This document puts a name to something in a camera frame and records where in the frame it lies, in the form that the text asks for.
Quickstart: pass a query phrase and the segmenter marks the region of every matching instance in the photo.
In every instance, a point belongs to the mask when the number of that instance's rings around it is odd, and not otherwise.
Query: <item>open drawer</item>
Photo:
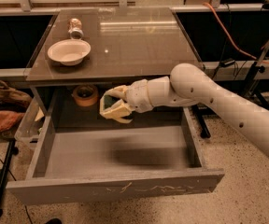
[[[224,176],[205,167],[188,108],[159,107],[127,125],[98,110],[57,89],[26,179],[7,189],[27,205],[83,203],[211,192]]]

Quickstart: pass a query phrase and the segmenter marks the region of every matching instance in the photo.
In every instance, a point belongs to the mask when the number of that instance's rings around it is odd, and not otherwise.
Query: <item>black panel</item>
[[[0,69],[26,67],[50,18],[0,17]]]
[[[269,38],[269,11],[220,12],[218,14],[236,45],[259,57],[262,53],[261,47]],[[177,15],[204,62],[228,58],[237,61],[249,60],[233,48],[211,12],[178,13]]]

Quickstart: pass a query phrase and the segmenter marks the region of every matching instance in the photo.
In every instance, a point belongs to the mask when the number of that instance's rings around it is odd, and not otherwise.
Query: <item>orange cable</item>
[[[210,4],[208,4],[208,3],[203,3],[203,5],[206,6],[206,7],[208,7],[208,8],[212,11],[212,13],[213,13],[214,16],[216,17],[216,19],[217,19],[219,25],[221,26],[221,28],[222,28],[222,30],[225,32],[225,34],[228,36],[228,38],[229,38],[231,44],[234,46],[234,48],[237,49],[240,53],[242,53],[242,54],[244,54],[244,55],[246,55],[246,56],[248,56],[248,57],[250,57],[250,58],[252,58],[252,59],[254,59],[254,60],[257,60],[258,58],[257,58],[256,56],[253,56],[253,55],[251,55],[251,54],[245,52],[244,50],[240,49],[239,47],[237,47],[237,45],[235,44],[235,42],[234,42],[234,40],[232,39],[231,35],[230,35],[229,32],[227,31],[226,27],[224,26],[224,24],[223,24],[223,23],[221,22],[221,20],[219,19],[219,16],[218,16],[216,10],[215,10]]]

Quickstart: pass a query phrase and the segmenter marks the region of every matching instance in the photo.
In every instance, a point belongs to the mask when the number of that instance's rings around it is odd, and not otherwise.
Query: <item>table top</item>
[[[76,66],[48,57],[54,43],[69,39],[68,22],[82,22],[90,54]],[[179,63],[199,61],[169,8],[106,7],[61,10],[27,74],[28,81],[68,81],[169,75]]]

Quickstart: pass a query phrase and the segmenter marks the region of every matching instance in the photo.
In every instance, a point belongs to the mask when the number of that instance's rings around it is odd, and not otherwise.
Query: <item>cabinet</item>
[[[82,21],[90,55],[74,67],[54,63],[49,47],[68,38],[67,22]],[[46,117],[26,180],[7,188],[25,204],[111,201],[208,193],[222,169],[206,168],[187,108],[134,114],[131,124],[99,116],[98,104],[71,97],[91,83],[100,95],[119,84],[169,75],[199,61],[169,8],[66,9],[30,61],[26,80]]]

